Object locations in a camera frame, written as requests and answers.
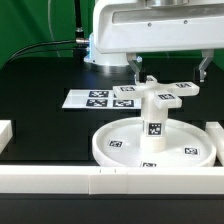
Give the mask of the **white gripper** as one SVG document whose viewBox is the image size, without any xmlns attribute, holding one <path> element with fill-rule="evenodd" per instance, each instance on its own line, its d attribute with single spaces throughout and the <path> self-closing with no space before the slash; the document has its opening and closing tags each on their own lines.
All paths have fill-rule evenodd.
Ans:
<svg viewBox="0 0 224 224">
<path fill-rule="evenodd" d="M 100 52 L 127 53 L 139 83 L 146 82 L 146 73 L 136 53 L 202 50 L 193 78 L 203 83 L 213 49 L 224 48 L 224 0 L 184 0 L 176 6 L 154 6 L 153 0 L 99 0 L 93 33 Z"/>
</svg>

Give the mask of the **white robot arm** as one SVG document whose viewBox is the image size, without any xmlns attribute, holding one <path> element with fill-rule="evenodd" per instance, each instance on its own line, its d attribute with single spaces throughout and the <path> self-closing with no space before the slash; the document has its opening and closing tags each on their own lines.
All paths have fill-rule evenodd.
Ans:
<svg viewBox="0 0 224 224">
<path fill-rule="evenodd" d="M 85 61 L 106 71 L 130 66 L 138 53 L 199 50 L 202 81 L 216 49 L 224 48 L 224 0 L 95 0 Z"/>
</svg>

